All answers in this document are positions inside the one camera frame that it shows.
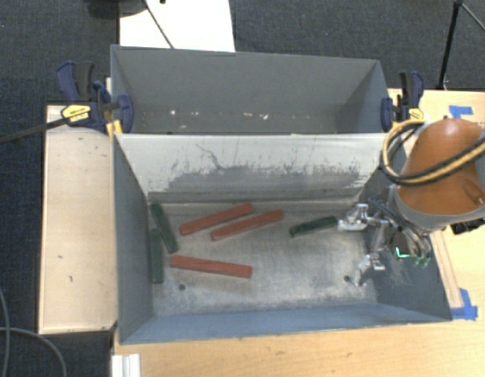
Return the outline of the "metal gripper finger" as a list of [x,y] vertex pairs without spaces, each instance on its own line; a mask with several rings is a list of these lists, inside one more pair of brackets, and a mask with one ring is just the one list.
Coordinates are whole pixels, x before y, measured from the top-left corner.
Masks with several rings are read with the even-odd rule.
[[369,205],[358,203],[351,208],[343,219],[337,222],[338,231],[362,231],[369,226],[378,227],[379,219],[368,215]]
[[361,286],[362,277],[368,270],[373,270],[376,272],[382,272],[386,270],[386,267],[381,262],[380,256],[378,253],[366,254],[356,265],[354,276],[353,276],[353,284],[356,287]]

